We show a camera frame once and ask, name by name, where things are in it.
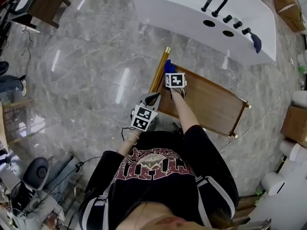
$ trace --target bathtub faucet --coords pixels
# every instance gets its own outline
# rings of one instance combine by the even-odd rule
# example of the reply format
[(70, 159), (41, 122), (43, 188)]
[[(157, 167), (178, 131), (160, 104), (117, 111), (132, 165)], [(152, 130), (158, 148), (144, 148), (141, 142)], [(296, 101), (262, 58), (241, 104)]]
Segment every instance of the bathtub faucet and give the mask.
[(217, 17), (219, 11), (225, 6), (225, 4), (227, 3), (227, 1), (228, 1), (228, 0), (224, 0), (224, 1), (221, 3), (221, 5), (217, 8), (217, 10), (212, 12), (212, 16), (213, 16), (213, 17)]

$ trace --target black t-shirt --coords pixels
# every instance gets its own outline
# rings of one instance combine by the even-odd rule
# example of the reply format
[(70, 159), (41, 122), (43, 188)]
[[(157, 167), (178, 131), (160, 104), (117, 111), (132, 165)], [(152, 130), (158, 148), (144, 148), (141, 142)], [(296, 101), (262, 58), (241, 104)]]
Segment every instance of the black t-shirt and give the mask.
[[(103, 226), (104, 203), (101, 197), (110, 185), (108, 225), (116, 227), (142, 202), (159, 202), (175, 216), (202, 225), (198, 211), (195, 176), (212, 176), (229, 194), (237, 207), (234, 180), (218, 151), (200, 126), (191, 127), (183, 136), (165, 131), (146, 132), (126, 156), (104, 152), (86, 188), (79, 209), (82, 229)], [(216, 210), (230, 217), (230, 209), (209, 184), (199, 187), (207, 214)]]

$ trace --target cardboard box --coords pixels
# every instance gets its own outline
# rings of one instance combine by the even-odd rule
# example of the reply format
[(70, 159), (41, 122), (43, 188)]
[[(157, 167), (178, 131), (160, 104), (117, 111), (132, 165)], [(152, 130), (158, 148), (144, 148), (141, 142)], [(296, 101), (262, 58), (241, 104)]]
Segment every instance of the cardboard box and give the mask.
[(281, 133), (307, 148), (307, 110), (290, 106)]
[(296, 0), (274, 0), (277, 13), (293, 32), (305, 30), (301, 9)]

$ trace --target white bathtub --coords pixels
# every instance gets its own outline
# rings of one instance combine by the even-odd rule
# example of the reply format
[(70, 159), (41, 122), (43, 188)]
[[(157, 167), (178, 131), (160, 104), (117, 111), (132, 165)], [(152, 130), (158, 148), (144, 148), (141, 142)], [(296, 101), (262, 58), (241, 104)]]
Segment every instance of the white bathtub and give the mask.
[[(158, 26), (206, 44), (243, 65), (255, 65), (276, 60), (276, 30), (272, 11), (260, 0), (228, 0), (218, 17), (211, 13), (223, 0), (213, 0), (206, 12), (201, 11), (207, 0), (134, 0), (138, 20)], [(223, 22), (232, 15), (233, 20)], [(204, 25), (210, 20), (214, 27)], [(236, 20), (243, 25), (233, 27)], [(262, 49), (257, 54), (250, 34), (242, 30), (249, 27), (262, 41)], [(223, 34), (230, 31), (233, 37)]]

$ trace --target white cable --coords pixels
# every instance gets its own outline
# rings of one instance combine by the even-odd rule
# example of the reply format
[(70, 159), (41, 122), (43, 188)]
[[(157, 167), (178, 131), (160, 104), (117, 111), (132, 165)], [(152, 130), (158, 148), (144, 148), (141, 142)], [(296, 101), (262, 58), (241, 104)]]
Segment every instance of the white cable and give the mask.
[(288, 81), (288, 77), (289, 77), (289, 74), (288, 74), (288, 71), (287, 71), (287, 78), (286, 78), (286, 80), (284, 81), (282, 90), (280, 91), (280, 93), (279, 93), (279, 95), (278, 95), (276, 101), (274, 102), (273, 106), (272, 106), (269, 110), (266, 111), (266, 113), (264, 114), (264, 116), (263, 116), (256, 124), (254, 124), (253, 126), (249, 127), (249, 129), (248, 129), (245, 133), (243, 133), (243, 135), (241, 135), (238, 139), (236, 139), (236, 140), (234, 140), (234, 141), (232, 141), (232, 142), (229, 142), (226, 146), (224, 146), (222, 149), (220, 149), (219, 152), (221, 152), (222, 150), (224, 150), (224, 149), (225, 149), (226, 147), (228, 147), (230, 144), (235, 143), (236, 141), (238, 141), (239, 139), (241, 139), (245, 134), (247, 134), (247, 133), (249, 132), (249, 130), (250, 130), (251, 128), (255, 127), (258, 123), (260, 123), (260, 122), (265, 118), (265, 116), (268, 114), (268, 112), (269, 112), (270, 110), (272, 110), (272, 109), (274, 108), (275, 104), (278, 102), (278, 100), (279, 100), (279, 98), (280, 98), (280, 96), (281, 96), (283, 90), (284, 90), (285, 87), (286, 87), (286, 83), (287, 83), (287, 81)]

